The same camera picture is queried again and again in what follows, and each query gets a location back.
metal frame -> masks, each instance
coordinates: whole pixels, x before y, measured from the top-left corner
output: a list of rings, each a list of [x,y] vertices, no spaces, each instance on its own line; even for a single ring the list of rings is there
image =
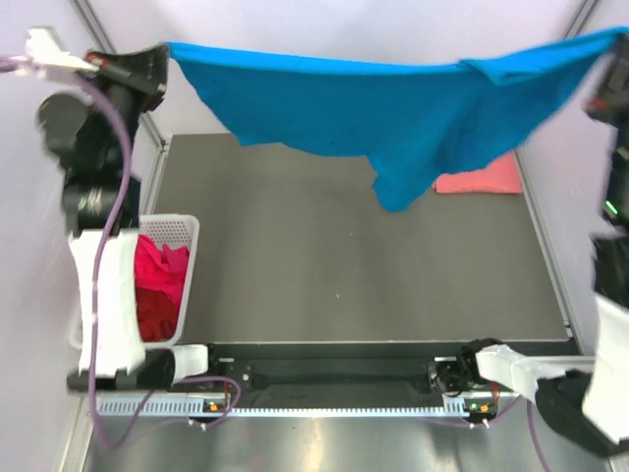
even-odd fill
[[[104,31],[93,8],[88,0],[70,0],[78,15],[84,21],[88,31],[98,47],[108,52],[115,52],[111,40]],[[578,34],[594,14],[600,0],[583,0],[575,16],[570,22],[570,27],[563,37]],[[153,178],[149,184],[148,198],[144,210],[151,211],[154,208],[159,183],[164,170],[166,141],[163,139],[153,120],[147,116],[143,119],[153,141],[155,142],[159,157],[153,169]],[[567,299],[564,283],[557,267],[556,258],[547,242],[547,231],[540,216],[540,205],[535,195],[531,193],[530,179],[526,168],[520,166],[525,196],[531,210],[531,217],[538,231],[542,250],[548,264],[551,279],[559,304],[567,320],[571,319],[572,309]],[[384,408],[396,407],[434,407],[442,403],[440,395],[430,393],[428,375],[426,375],[426,363],[434,357],[451,356],[461,347],[458,342],[423,342],[423,343],[309,343],[309,344],[215,344],[214,355],[222,360],[220,365],[226,374],[234,374],[234,377],[246,379],[244,381],[244,394],[241,405],[254,408],[362,408],[371,407],[376,401]],[[565,342],[513,342],[510,345],[528,355],[574,355],[579,352],[574,339]],[[252,366],[261,377],[275,380],[274,391],[271,395],[264,395],[264,389],[252,384],[250,376],[244,377],[251,371]],[[362,388],[363,395],[357,395],[357,389],[352,385],[331,386],[335,376],[347,371],[355,373],[355,376],[363,376],[364,379],[383,382],[388,385],[382,389]],[[294,381],[301,375],[300,392],[304,395],[296,402]],[[292,383],[282,385],[281,378],[292,376]],[[409,380],[415,389],[408,389]],[[404,392],[400,393],[399,384],[406,384]],[[326,391],[338,387],[335,394],[330,397]],[[349,404],[339,404],[339,398],[347,398]],[[86,462],[86,454],[91,438],[92,426],[89,419],[87,402],[82,399],[77,411],[74,430],[68,439],[66,450],[60,464],[60,472],[80,472]]]

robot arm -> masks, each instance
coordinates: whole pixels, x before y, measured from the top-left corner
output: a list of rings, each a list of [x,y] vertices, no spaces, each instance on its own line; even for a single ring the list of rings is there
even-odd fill
[[[82,84],[101,95],[120,116],[131,146],[141,114],[154,110],[166,91],[166,45],[126,55],[90,52],[82,60],[64,52],[51,29],[37,28],[29,30],[27,54],[14,61],[16,73]],[[123,156],[121,146],[124,140],[95,105],[60,92],[49,96],[37,115],[44,145],[64,171],[62,209],[81,290],[83,351],[79,367],[67,378],[68,387],[87,391],[92,366],[96,390],[168,388],[183,377],[207,371],[207,348],[144,349],[134,284],[141,183],[129,175],[130,162],[126,164],[123,158],[129,156]],[[109,230],[106,222],[123,181],[128,186]],[[103,238],[96,294],[94,261]],[[92,309],[94,296],[98,313]],[[95,351],[94,333],[98,334]]]
[[[616,130],[602,215],[618,232],[594,240],[596,357],[527,357],[498,340],[478,340],[457,356],[456,382],[440,380],[457,390],[503,384],[536,403],[561,436],[609,457],[629,450],[629,35],[620,37],[586,112]]]

pink towel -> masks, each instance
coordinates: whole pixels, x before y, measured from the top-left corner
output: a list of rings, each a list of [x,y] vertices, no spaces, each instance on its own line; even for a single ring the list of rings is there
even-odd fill
[[[189,256],[188,248],[172,250],[165,244],[160,251],[148,236],[141,234],[136,247],[136,288],[164,292],[179,310]]]
[[[522,182],[513,151],[499,157],[483,170],[443,174],[432,184],[439,194],[483,192],[491,194],[521,194]]]

white connector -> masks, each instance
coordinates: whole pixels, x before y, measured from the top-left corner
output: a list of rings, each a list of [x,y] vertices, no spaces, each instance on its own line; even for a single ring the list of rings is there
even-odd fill
[[[483,379],[511,388],[534,403],[539,379],[556,379],[573,369],[588,373],[594,368],[594,357],[528,357],[506,344],[486,347],[476,354],[476,362]]]
[[[34,74],[43,81],[75,85],[76,72],[98,71],[97,66],[65,51],[53,28],[31,28],[28,33],[26,55],[12,58],[18,64],[16,74]]]

green light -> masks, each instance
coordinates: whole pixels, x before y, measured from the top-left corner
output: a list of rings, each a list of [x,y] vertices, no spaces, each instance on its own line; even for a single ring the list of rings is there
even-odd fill
[[[613,214],[618,214],[618,210],[614,205],[611,204],[611,202],[605,202],[605,204],[609,208],[609,211],[611,211]]]

